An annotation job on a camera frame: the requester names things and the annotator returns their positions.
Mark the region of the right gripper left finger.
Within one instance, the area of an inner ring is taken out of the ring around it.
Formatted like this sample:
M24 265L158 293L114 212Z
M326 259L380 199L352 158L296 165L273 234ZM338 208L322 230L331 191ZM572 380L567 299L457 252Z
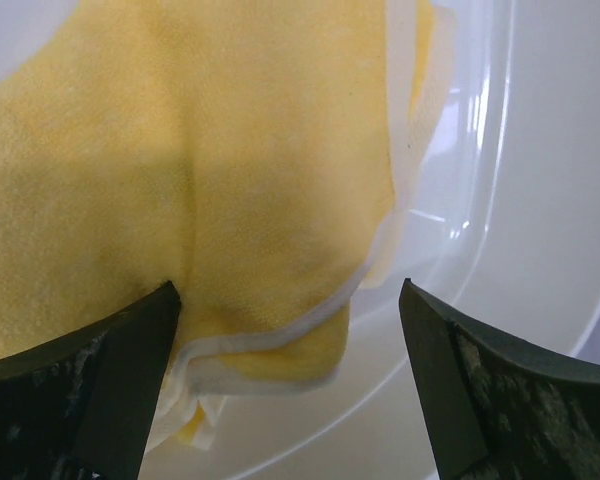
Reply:
M172 283L0 360L0 479L135 479L181 310Z

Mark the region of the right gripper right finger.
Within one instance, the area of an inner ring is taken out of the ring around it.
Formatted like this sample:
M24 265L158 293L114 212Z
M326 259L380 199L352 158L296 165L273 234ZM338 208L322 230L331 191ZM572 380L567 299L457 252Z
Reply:
M600 479L600 365L473 319L405 280L399 311L441 479Z

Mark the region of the yellow towel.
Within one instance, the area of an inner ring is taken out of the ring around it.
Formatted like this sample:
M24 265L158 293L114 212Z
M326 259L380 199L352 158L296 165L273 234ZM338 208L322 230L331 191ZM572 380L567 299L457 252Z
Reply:
M327 382L444 109L429 1L83 1L0 82L0 359L172 282L148 444Z

